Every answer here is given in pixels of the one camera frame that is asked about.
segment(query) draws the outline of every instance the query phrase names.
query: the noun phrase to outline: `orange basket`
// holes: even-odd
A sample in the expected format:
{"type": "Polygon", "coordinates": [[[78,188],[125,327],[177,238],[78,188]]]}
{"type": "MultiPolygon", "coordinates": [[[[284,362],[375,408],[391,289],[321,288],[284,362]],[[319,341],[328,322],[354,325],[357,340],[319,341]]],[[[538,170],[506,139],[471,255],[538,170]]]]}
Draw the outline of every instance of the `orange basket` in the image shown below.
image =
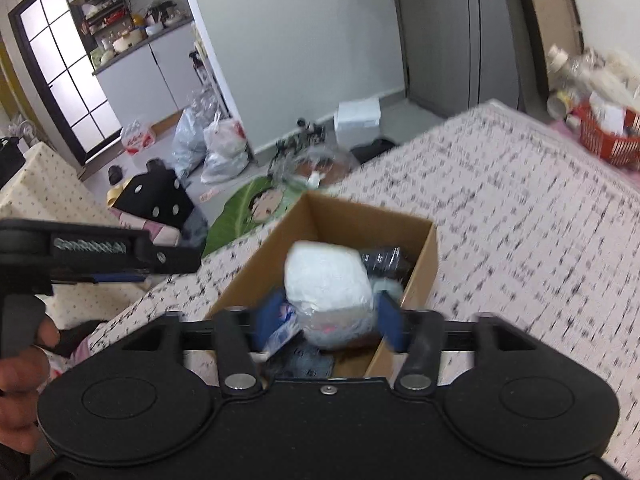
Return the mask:
{"type": "MultiPolygon", "coordinates": [[[[580,142],[591,153],[614,166],[627,166],[640,162],[640,137],[619,137],[598,126],[589,103],[583,103],[573,112],[580,118],[580,142]]],[[[626,111],[625,127],[640,135],[640,116],[626,111]]]]}

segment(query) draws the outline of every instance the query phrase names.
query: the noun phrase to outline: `cardboard box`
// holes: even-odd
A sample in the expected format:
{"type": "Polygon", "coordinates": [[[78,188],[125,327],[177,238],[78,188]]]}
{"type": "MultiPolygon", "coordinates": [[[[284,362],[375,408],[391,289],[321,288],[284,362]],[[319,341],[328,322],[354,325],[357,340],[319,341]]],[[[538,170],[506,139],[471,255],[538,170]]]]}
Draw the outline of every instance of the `cardboard box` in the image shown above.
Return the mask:
{"type": "MultiPolygon", "coordinates": [[[[247,261],[209,315],[230,306],[256,307],[273,287],[282,286],[287,253],[298,240],[356,250],[380,246],[402,248],[416,261],[402,307],[424,308],[438,270],[435,225],[426,218],[308,192],[247,261]]],[[[334,355],[335,377],[391,376],[392,354],[384,342],[378,348],[337,351],[334,355]]]]}

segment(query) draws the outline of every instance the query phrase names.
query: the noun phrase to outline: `finger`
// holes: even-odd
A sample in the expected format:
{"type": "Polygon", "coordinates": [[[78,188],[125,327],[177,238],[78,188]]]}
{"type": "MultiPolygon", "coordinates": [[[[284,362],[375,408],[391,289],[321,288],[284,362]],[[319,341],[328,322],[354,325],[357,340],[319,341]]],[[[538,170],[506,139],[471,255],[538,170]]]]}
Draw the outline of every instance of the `finger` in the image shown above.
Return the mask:
{"type": "Polygon", "coordinates": [[[7,394],[0,397],[0,428],[18,430],[37,419],[38,393],[7,394]]]}
{"type": "Polygon", "coordinates": [[[34,424],[19,430],[0,428],[0,444],[27,455],[35,451],[39,438],[40,430],[34,424]]]}
{"type": "Polygon", "coordinates": [[[49,316],[42,320],[36,342],[49,348],[53,348],[60,342],[60,332],[49,316]]]}
{"type": "Polygon", "coordinates": [[[6,393],[35,390],[49,377],[49,360],[32,346],[18,357],[0,359],[0,390],[6,393]]]}

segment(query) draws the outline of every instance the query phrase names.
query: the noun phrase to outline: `silver screw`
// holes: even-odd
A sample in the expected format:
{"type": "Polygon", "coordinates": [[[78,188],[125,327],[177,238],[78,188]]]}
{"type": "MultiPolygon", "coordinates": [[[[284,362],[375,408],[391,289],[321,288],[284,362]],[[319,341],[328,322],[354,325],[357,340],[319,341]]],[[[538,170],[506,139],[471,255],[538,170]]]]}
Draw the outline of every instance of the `silver screw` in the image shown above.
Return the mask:
{"type": "Polygon", "coordinates": [[[335,395],[336,393],[338,393],[338,388],[326,384],[325,386],[322,386],[320,388],[320,393],[323,395],[335,395]]]}
{"type": "Polygon", "coordinates": [[[426,390],[431,386],[431,379],[421,374],[408,374],[400,379],[400,384],[407,390],[426,390]]]}
{"type": "Polygon", "coordinates": [[[255,382],[255,377],[249,374],[233,374],[225,379],[226,386],[232,390],[248,390],[255,382]]]}

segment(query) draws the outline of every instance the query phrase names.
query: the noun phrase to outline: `black bag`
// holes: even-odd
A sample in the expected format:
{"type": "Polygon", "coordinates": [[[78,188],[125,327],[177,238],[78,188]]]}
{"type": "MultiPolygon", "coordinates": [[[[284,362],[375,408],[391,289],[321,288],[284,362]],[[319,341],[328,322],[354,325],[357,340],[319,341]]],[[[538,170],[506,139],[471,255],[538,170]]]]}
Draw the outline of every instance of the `black bag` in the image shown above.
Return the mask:
{"type": "Polygon", "coordinates": [[[0,188],[24,166],[24,157],[18,148],[18,142],[18,137],[0,139],[0,188]]]}

